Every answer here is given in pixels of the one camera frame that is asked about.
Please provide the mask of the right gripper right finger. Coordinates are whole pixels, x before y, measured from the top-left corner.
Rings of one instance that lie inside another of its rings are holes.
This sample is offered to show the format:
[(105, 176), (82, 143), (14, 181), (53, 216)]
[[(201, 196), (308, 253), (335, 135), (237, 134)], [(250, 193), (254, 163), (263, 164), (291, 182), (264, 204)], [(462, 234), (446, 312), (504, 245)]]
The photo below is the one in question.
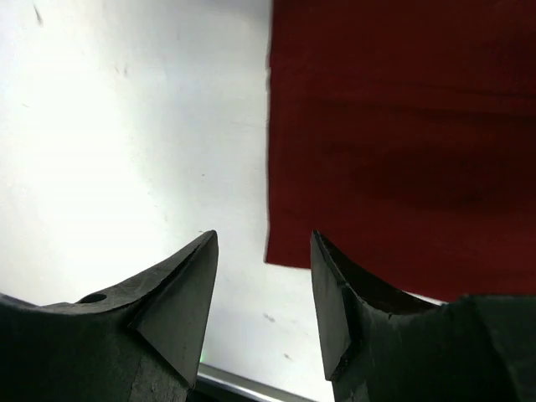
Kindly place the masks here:
[(436, 305), (367, 272), (318, 232), (311, 269), (335, 400), (534, 400), (533, 296), (470, 295)]

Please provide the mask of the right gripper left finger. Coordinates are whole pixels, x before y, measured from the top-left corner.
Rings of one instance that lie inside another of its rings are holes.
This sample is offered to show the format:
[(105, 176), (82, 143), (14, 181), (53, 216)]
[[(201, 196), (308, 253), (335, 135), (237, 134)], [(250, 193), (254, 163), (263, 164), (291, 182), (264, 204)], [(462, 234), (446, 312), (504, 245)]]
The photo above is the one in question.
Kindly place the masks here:
[(2, 296), (2, 400), (184, 401), (196, 383), (218, 257), (210, 230), (75, 303)]

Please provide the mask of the dark red t-shirt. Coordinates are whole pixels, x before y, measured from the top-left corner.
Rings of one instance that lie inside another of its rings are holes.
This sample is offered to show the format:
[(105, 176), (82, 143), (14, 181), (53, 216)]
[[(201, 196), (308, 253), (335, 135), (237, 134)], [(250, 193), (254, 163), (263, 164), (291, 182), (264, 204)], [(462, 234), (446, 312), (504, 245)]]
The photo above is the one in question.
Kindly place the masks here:
[(276, 1), (269, 70), (268, 263), (534, 292), (534, 2)]

